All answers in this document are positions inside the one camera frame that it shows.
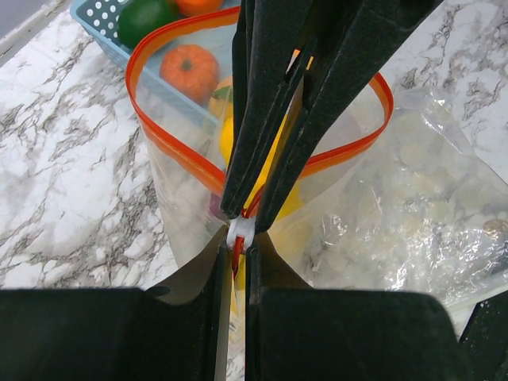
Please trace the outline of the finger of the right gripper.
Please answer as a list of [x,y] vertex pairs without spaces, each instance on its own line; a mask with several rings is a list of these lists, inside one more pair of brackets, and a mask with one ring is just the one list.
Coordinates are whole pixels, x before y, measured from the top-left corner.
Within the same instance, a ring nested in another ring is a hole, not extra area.
[[439,6],[438,1],[321,1],[326,23],[305,74],[302,104],[282,133],[264,187],[256,231],[267,231],[331,125]]
[[233,152],[221,210],[239,216],[268,153],[289,130],[326,23],[321,1],[244,1],[233,38]]

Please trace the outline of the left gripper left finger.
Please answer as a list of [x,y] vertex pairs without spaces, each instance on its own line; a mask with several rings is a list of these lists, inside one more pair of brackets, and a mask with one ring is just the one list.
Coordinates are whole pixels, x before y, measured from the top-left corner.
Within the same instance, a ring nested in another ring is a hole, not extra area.
[[225,235],[216,232],[147,290],[3,290],[2,379],[225,379],[232,282]]

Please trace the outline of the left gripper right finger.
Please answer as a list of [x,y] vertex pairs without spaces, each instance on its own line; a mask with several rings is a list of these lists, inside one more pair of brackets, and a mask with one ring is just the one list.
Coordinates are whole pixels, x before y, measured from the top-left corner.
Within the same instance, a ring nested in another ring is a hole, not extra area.
[[247,252],[248,380],[460,380],[463,355],[427,294],[315,289],[270,237]]

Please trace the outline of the red zipper clear bag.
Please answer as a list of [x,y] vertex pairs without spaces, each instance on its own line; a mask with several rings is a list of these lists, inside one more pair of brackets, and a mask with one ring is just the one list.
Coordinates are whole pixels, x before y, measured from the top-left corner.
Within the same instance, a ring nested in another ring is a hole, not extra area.
[[[195,16],[165,25],[149,33],[134,49],[129,58],[125,74],[126,88],[145,136],[158,152],[174,160],[188,175],[197,179],[211,194],[220,196],[225,183],[225,173],[206,157],[171,135],[164,127],[153,121],[137,102],[137,84],[150,56],[166,43],[194,32],[235,25],[240,8],[234,6],[206,15]],[[374,91],[383,112],[383,125],[373,133],[352,143],[311,156],[300,178],[304,179],[338,164],[348,162],[368,150],[387,127],[394,111],[394,97],[385,78],[377,73],[368,86]]]

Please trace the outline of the blue perforated plastic basket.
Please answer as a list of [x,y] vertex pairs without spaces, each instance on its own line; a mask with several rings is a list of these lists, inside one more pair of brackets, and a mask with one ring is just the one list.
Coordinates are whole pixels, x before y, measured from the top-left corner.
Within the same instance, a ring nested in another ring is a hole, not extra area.
[[227,1],[225,8],[207,15],[182,18],[154,32],[140,49],[127,48],[120,42],[118,22],[127,1],[73,1],[71,16],[93,37],[106,56],[126,70],[128,84],[147,90],[194,123],[217,123],[208,103],[197,103],[160,78],[164,54],[181,44],[196,44],[211,52],[219,66],[220,79],[232,74],[231,51],[239,8]]

